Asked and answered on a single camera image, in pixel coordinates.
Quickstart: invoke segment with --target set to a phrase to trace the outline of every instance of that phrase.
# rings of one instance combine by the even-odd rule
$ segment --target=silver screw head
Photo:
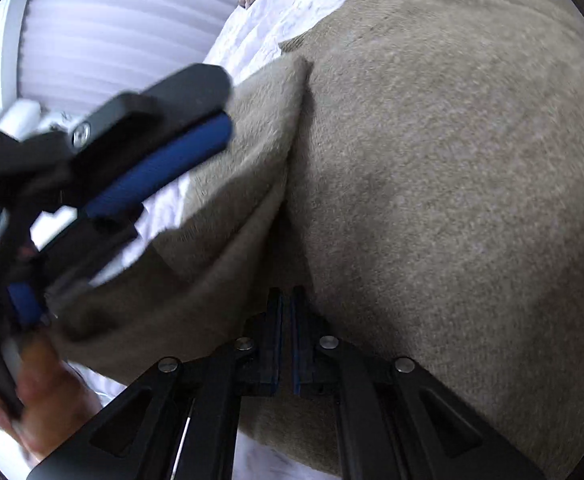
[[[179,367],[179,360],[174,357],[165,357],[159,361],[159,370],[164,374],[172,373]]]
[[[236,343],[234,343],[234,348],[241,352],[246,352],[254,348],[254,341],[249,337],[239,337],[236,339]]]
[[[89,123],[81,123],[76,128],[74,128],[74,133],[72,134],[72,143],[74,148],[82,148],[88,143],[89,134],[91,134],[91,126]]]
[[[333,350],[339,345],[339,340],[333,335],[324,335],[319,340],[319,345],[321,345],[321,348],[325,348],[326,350]]]
[[[414,364],[414,361],[412,361],[409,357],[399,357],[394,362],[394,368],[396,368],[396,370],[402,374],[409,374],[410,372],[414,371],[416,364]]]

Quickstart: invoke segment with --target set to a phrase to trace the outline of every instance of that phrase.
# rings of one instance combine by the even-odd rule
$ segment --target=white window blind
[[[85,114],[202,61],[238,0],[29,0],[21,97]]]

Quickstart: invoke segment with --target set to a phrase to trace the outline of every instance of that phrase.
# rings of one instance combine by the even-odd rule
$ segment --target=white bed sheet
[[[107,379],[98,373],[72,364],[86,383],[100,397],[105,406],[124,390],[123,384]],[[289,459],[284,454],[263,446],[240,431],[236,437],[232,480],[339,480],[336,476],[315,471]]]
[[[341,7],[345,0],[256,0],[237,7],[205,58],[239,84],[280,56],[278,44],[310,30]]]

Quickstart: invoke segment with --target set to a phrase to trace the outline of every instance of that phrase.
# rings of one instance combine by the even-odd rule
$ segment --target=human hand
[[[42,333],[25,346],[21,358],[16,392],[25,407],[23,416],[10,420],[0,400],[0,429],[40,462],[96,415],[101,405]]]

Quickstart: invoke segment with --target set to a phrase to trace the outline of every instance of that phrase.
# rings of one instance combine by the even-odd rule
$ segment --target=black plastic bracket
[[[295,390],[334,396],[344,480],[540,480],[543,473],[416,361],[364,355],[293,292]]]
[[[161,359],[28,480],[230,480],[241,397],[278,386],[282,309],[272,290],[243,337],[192,362]]]

